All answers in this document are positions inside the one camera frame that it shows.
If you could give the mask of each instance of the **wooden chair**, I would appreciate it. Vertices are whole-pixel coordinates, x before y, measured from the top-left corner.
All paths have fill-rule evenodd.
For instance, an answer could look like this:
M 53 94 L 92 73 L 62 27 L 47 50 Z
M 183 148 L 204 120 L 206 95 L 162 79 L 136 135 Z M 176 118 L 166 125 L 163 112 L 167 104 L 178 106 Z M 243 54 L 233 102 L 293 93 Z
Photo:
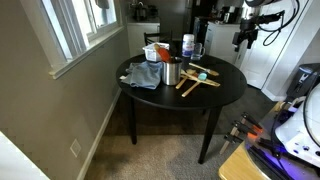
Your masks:
M 146 46 L 154 42 L 171 43 L 172 31 L 163 33 L 144 33 L 144 42 L 146 43 Z

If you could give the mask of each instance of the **electrical outlet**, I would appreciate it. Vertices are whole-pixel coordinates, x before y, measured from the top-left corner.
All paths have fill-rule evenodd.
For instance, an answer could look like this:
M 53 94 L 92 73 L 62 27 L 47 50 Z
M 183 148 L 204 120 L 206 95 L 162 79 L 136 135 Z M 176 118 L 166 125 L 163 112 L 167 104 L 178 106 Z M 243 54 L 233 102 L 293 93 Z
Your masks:
M 73 153 L 73 155 L 75 157 L 78 157 L 78 155 L 79 155 L 79 153 L 81 151 L 81 146 L 80 146 L 80 144 L 79 144 L 77 139 L 75 139 L 73 141 L 73 143 L 71 144 L 70 150 L 71 150 L 71 152 Z

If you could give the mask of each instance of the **window frame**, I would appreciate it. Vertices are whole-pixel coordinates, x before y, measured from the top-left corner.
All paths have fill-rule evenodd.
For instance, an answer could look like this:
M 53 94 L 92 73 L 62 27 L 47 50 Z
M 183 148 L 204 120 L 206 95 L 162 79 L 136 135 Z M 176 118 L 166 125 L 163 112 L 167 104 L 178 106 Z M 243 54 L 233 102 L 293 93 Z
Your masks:
M 51 21 L 41 1 L 42 0 L 20 0 L 22 7 L 25 10 L 25 13 L 48 58 L 49 64 L 51 65 L 51 71 L 49 74 L 53 77 L 53 79 L 58 79 L 61 77 L 68 70 L 81 62 L 85 57 L 90 55 L 94 50 L 124 30 L 119 2 L 120 0 L 113 0 L 117 21 L 111 23 L 110 26 L 106 26 L 107 32 L 104 29 L 104 33 L 88 36 L 89 44 L 87 45 L 86 50 L 78 56 L 70 59 L 65 56 L 59 40 L 55 35 L 56 32 L 51 25 Z

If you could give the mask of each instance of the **table leg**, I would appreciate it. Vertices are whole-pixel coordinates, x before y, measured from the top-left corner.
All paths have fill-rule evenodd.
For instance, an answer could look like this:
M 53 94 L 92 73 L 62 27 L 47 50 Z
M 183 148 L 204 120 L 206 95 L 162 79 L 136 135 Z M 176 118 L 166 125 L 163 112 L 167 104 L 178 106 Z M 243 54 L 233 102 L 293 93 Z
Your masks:
M 209 114 L 209 118 L 208 118 L 208 122 L 207 122 L 207 127 L 206 127 L 206 131 L 204 134 L 204 138 L 203 138 L 203 143 L 202 143 L 202 148 L 201 148 L 201 153 L 200 153 L 200 157 L 198 160 L 199 164 L 203 164 L 204 158 L 206 156 L 212 135 L 213 135 L 213 131 L 217 125 L 217 122 L 219 120 L 219 116 L 220 116 L 220 112 L 221 112 L 222 107 L 216 107 L 210 110 L 210 114 Z
M 131 142 L 132 144 L 137 144 L 136 116 L 135 116 L 135 108 L 134 108 L 134 99 L 132 97 L 129 97 L 128 120 L 129 120 L 129 131 L 131 136 Z

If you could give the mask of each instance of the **folded towel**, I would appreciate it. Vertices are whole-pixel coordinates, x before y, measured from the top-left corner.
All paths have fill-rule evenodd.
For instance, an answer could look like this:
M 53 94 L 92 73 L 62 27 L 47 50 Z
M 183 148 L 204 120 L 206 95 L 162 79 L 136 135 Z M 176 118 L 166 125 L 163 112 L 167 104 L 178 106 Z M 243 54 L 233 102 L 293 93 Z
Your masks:
M 156 89 L 161 80 L 162 62 L 131 63 L 126 70 L 128 76 L 121 82 L 130 84 L 131 87 Z

